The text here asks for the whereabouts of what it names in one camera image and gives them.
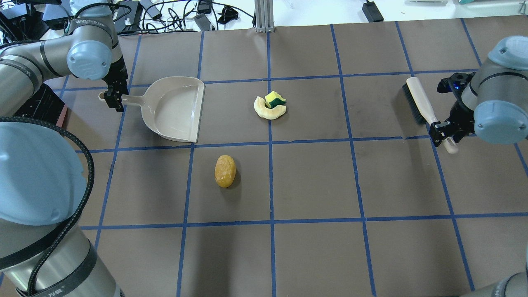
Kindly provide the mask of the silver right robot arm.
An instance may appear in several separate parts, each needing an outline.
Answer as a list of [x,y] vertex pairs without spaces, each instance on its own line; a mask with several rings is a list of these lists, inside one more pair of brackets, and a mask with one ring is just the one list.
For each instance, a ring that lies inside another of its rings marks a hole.
[[474,73],[454,73],[441,79],[439,93],[456,101],[449,117],[433,121],[429,135],[439,146],[469,135],[492,144],[514,144],[528,135],[528,38],[514,35],[500,40]]

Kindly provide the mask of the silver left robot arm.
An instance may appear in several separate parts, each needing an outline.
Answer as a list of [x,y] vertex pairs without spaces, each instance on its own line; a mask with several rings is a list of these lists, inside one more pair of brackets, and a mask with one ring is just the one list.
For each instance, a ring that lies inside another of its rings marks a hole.
[[123,110],[128,94],[128,73],[109,0],[72,0],[74,14],[64,36],[1,51],[0,114],[12,116],[42,84],[73,75],[103,80],[108,87],[107,105]]

